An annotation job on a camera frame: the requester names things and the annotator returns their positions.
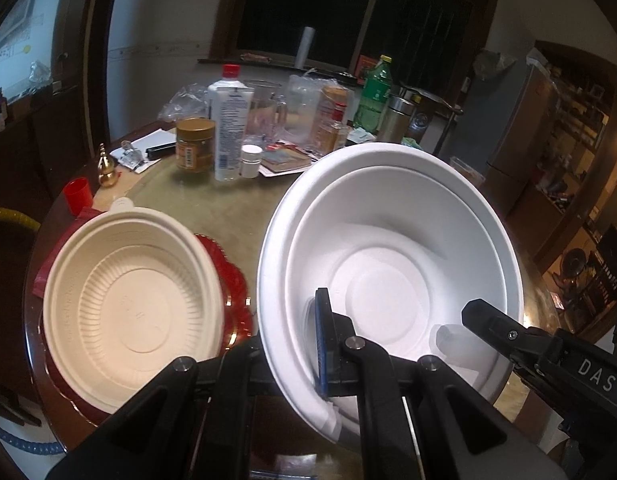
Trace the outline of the large red glass plate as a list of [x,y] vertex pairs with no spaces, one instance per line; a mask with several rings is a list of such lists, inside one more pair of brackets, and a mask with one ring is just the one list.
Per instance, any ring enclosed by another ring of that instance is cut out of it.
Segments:
[[[197,234],[196,237],[211,257],[220,279],[220,288],[222,289],[225,304],[224,333],[222,350],[220,350],[220,355],[223,356],[236,344],[253,335],[254,322],[250,310],[248,284],[246,284],[246,278],[241,270],[228,260],[223,248],[220,247],[216,240],[212,240],[211,237],[202,234]],[[75,409],[92,426],[99,426],[109,417],[104,411],[84,401],[68,385],[58,371],[56,364],[54,364],[49,350],[46,350],[45,367],[54,388],[64,398],[70,400],[74,404]]]

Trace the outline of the white foam bowl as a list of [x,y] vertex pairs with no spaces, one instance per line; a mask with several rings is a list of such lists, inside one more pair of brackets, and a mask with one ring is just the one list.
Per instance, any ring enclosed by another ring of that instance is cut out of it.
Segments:
[[473,187],[415,170],[353,171],[322,190],[292,237],[286,275],[295,363],[316,385],[316,289],[359,335],[392,356],[434,354],[495,400],[509,367],[461,322],[473,299],[517,315],[520,274],[502,225]]
[[435,156],[381,142],[325,156],[284,194],[258,259],[260,334],[281,393],[323,438],[357,448],[356,401],[317,387],[318,289],[391,356],[433,354],[484,399],[502,392],[510,364],[461,312],[482,299],[520,320],[517,256],[482,194]]

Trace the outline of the gold glitter turntable mat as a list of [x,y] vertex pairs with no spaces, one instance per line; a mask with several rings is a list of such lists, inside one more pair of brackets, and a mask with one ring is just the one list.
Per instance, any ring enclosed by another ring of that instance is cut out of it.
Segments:
[[523,251],[516,252],[523,288],[523,315],[522,324],[525,327],[537,327],[545,332],[551,330],[548,314],[545,311],[546,287],[537,266]]

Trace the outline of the small clear plastic box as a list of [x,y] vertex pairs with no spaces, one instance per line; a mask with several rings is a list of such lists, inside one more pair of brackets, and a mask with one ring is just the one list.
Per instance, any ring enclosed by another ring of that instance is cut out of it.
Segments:
[[483,184],[484,177],[482,174],[474,170],[473,167],[470,167],[458,157],[452,156],[450,158],[450,165],[476,188],[479,188]]

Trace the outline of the grey refrigerator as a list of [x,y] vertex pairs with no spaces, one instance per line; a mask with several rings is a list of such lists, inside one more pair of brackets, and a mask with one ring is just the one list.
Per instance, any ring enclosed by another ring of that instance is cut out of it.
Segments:
[[514,208],[530,179],[556,104],[551,77],[529,61],[514,62],[470,87],[446,154],[484,177],[480,190],[501,217]]

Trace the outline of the small book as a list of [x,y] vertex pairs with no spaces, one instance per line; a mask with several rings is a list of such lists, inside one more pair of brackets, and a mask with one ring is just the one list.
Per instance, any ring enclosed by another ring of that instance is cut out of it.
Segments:
[[312,165],[312,159],[307,154],[294,148],[274,148],[263,152],[261,164],[273,174],[300,170]]

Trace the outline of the small white pill jar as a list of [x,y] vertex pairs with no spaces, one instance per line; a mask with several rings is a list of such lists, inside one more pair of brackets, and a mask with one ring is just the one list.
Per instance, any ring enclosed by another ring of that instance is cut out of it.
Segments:
[[263,150],[255,144],[243,144],[240,152],[240,177],[253,179],[258,177],[260,171]]

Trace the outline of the peanut butter jar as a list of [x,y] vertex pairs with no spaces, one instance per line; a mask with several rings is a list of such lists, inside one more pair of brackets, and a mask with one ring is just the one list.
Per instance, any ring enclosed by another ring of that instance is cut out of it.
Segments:
[[188,118],[176,122],[176,164],[190,174],[209,171],[214,160],[215,122]]

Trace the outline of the red plastic cup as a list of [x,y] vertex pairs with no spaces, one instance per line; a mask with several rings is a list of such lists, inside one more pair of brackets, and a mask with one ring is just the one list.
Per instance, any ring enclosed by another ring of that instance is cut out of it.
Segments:
[[67,183],[63,190],[63,197],[66,200],[72,216],[77,217],[83,209],[92,207],[92,189],[86,177],[78,177]]

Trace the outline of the small gold gourd ornament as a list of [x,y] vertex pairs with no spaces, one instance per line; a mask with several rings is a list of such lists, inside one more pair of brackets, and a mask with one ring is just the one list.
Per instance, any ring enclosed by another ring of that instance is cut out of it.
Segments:
[[108,154],[103,143],[99,145],[97,162],[98,182],[102,188],[112,188],[118,182],[118,173],[115,169],[115,161]]

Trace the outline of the steel thermos flask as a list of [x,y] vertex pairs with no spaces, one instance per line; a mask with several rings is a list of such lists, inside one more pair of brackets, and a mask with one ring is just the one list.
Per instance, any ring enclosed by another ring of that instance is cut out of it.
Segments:
[[409,128],[415,104],[401,96],[389,96],[377,131],[378,142],[400,144]]

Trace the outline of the glass beer mug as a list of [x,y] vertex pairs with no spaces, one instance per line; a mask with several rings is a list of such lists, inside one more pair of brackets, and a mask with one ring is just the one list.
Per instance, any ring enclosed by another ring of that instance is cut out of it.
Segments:
[[243,142],[265,148],[276,141],[287,122],[284,88],[278,82],[258,79],[247,80],[246,85],[253,96]]

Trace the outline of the dark wooden chair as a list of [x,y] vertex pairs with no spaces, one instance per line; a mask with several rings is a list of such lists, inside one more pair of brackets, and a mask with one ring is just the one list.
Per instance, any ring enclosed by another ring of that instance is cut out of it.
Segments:
[[436,96],[426,90],[412,88],[411,91],[413,92],[415,110],[409,123],[409,133],[417,143],[423,140],[427,131],[437,119],[443,122],[435,146],[431,151],[432,155],[437,156],[441,152],[455,119],[464,114],[464,110],[459,105],[452,105],[441,96]]

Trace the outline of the green plastic bottle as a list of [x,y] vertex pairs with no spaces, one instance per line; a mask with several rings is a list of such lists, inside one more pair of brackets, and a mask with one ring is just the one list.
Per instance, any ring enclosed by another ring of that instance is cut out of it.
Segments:
[[393,80],[391,75],[392,58],[381,55],[379,62],[366,74],[359,106],[353,118],[353,126],[374,133],[388,101]]

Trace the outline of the colourful hula hoop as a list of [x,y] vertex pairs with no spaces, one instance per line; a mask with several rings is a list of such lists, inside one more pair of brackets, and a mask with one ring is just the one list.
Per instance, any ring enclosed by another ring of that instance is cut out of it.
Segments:
[[17,226],[22,226],[36,233],[40,228],[40,223],[23,212],[9,208],[0,207],[0,222],[12,223]]

